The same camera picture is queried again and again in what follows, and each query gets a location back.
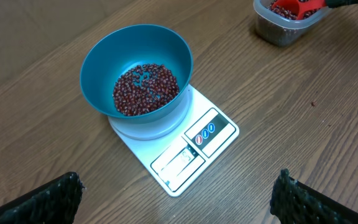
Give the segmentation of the red beans in bowl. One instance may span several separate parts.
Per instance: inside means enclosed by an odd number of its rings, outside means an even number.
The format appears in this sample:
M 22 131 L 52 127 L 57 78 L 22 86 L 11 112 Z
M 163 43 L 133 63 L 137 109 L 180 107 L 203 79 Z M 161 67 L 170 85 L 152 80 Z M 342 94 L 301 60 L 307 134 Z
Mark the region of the red beans in bowl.
M 121 75 L 112 97 L 118 112 L 138 116 L 153 112 L 171 102 L 180 92 L 177 78 L 164 65 L 137 65 Z

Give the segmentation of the red measuring scoop blue handle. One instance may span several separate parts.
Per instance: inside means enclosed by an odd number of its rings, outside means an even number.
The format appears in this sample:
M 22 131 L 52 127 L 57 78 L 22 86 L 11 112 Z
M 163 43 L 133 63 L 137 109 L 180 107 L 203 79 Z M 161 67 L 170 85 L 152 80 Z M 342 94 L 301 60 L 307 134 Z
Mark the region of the red measuring scoop blue handle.
M 289 20 L 303 20 L 326 6 L 325 0 L 276 0 L 268 9 Z

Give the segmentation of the clear container of red beans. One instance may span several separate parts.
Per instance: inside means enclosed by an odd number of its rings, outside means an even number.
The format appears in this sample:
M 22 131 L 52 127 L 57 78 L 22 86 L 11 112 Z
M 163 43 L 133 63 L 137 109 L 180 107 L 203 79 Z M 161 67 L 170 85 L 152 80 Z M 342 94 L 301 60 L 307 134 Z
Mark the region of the clear container of red beans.
M 289 20 L 268 9 L 272 2 L 254 0 L 253 7 L 257 13 L 255 30 L 261 38 L 279 47 L 294 43 L 330 13 L 330 9 L 325 7 L 306 19 Z

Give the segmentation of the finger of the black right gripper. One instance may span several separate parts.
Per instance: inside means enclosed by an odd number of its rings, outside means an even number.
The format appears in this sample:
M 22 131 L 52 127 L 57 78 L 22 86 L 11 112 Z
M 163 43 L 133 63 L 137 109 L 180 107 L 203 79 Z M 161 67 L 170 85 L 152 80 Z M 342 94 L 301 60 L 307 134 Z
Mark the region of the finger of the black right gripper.
M 325 5 L 329 8 L 337 8 L 358 4 L 358 0 L 325 0 Z

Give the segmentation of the white digital kitchen scale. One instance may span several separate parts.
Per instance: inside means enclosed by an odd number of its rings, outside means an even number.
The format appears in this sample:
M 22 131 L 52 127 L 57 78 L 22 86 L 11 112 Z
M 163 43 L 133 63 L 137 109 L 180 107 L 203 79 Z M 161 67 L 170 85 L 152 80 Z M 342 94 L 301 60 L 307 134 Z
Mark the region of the white digital kitchen scale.
M 161 119 L 143 124 L 108 120 L 172 197 L 181 195 L 239 135 L 235 122 L 191 85 L 175 110 Z

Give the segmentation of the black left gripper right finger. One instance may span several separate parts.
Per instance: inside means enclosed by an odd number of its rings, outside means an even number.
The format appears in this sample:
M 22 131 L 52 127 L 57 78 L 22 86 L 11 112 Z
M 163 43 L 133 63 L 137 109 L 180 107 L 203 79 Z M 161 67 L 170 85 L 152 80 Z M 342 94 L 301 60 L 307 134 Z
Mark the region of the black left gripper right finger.
M 282 169 L 270 199 L 270 213 L 284 224 L 358 224 L 358 213 L 290 177 Z

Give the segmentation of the blue plastic bowl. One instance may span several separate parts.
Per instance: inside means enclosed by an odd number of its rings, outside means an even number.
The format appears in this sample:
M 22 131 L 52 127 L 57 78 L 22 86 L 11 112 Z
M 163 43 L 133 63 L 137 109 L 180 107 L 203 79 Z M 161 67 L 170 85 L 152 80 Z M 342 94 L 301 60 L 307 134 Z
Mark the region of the blue plastic bowl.
M 139 116 L 118 112 L 113 89 L 118 78 L 136 65 L 165 65 L 177 78 L 179 94 L 167 105 Z M 85 57 L 80 87 L 85 100 L 98 112 L 130 123 L 148 123 L 172 112 L 186 95 L 193 72 L 193 55 L 174 30 L 155 24 L 136 24 L 101 39 Z

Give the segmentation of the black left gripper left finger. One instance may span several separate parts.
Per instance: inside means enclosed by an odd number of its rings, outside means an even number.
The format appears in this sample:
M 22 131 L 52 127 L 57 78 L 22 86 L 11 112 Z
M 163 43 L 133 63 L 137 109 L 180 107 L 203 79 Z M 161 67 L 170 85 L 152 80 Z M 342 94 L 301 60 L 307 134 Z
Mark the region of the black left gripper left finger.
M 72 224 L 82 195 L 80 176 L 67 172 L 0 206 L 0 224 Z

